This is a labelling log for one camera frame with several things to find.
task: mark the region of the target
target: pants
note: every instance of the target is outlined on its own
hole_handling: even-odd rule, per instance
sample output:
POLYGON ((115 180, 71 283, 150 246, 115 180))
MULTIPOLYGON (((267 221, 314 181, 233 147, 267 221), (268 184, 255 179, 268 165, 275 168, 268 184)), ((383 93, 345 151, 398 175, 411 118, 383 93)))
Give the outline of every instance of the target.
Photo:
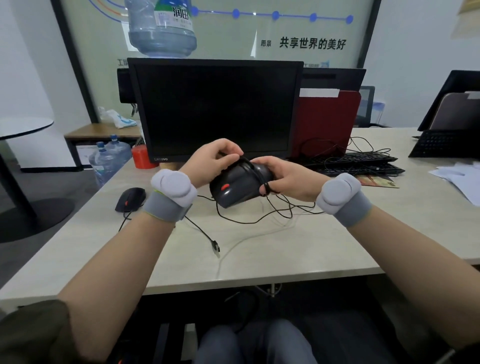
MULTIPOLYGON (((312 348, 290 321, 275 320, 258 339, 255 361, 265 364, 317 364, 312 348)), ((228 326, 210 329, 202 338, 195 364, 244 364, 237 335, 228 326)))

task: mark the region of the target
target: green and white label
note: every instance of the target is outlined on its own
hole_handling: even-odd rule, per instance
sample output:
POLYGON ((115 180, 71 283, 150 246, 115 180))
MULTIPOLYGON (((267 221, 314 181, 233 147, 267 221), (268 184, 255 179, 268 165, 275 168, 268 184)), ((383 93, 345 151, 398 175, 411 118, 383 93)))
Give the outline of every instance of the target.
POLYGON ((162 4, 159 1, 155 7, 157 26, 181 28, 193 32, 192 15, 183 5, 162 4))

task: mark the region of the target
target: computer mouse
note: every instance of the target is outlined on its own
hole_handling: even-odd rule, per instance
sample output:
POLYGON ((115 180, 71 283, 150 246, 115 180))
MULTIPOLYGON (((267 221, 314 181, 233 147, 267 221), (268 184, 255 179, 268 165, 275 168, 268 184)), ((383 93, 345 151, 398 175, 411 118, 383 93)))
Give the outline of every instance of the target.
POLYGON ((260 186, 274 179, 264 165, 239 159, 210 182, 210 193, 223 208, 260 196, 260 186))
POLYGON ((121 194, 115 211, 131 212, 137 211, 145 201, 146 193, 143 188, 133 187, 121 194))

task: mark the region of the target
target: white wall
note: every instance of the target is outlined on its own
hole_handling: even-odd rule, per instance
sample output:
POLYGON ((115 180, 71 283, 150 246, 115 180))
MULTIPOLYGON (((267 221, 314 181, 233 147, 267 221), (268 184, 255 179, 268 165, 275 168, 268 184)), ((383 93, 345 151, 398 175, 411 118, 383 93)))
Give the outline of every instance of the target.
POLYGON ((55 121, 8 141, 21 167, 74 166, 63 135, 90 120, 50 1, 0 1, 0 48, 0 117, 55 121))
POLYGON ((480 70, 480 37, 451 39, 462 0, 382 0, 364 85, 386 103, 381 123, 419 126, 451 70, 480 70))

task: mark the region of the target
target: large water jug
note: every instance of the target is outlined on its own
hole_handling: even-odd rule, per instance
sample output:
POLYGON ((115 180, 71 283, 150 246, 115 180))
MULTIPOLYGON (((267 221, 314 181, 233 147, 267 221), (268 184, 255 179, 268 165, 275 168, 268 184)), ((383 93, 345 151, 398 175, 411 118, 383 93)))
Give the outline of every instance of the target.
POLYGON ((130 158, 132 158, 132 148, 128 143, 119 142, 115 134, 112 134, 110 138, 111 142, 107 143, 105 149, 111 153, 116 153, 119 158, 120 164, 123 166, 130 160, 130 158))
POLYGON ((187 0, 125 0, 130 42, 149 57, 183 58, 197 49, 187 0))
POLYGON ((105 149, 103 142, 98 142, 96 146, 98 150, 88 160, 95 170, 96 183, 101 188, 118 172, 122 165, 116 154, 110 153, 105 149))

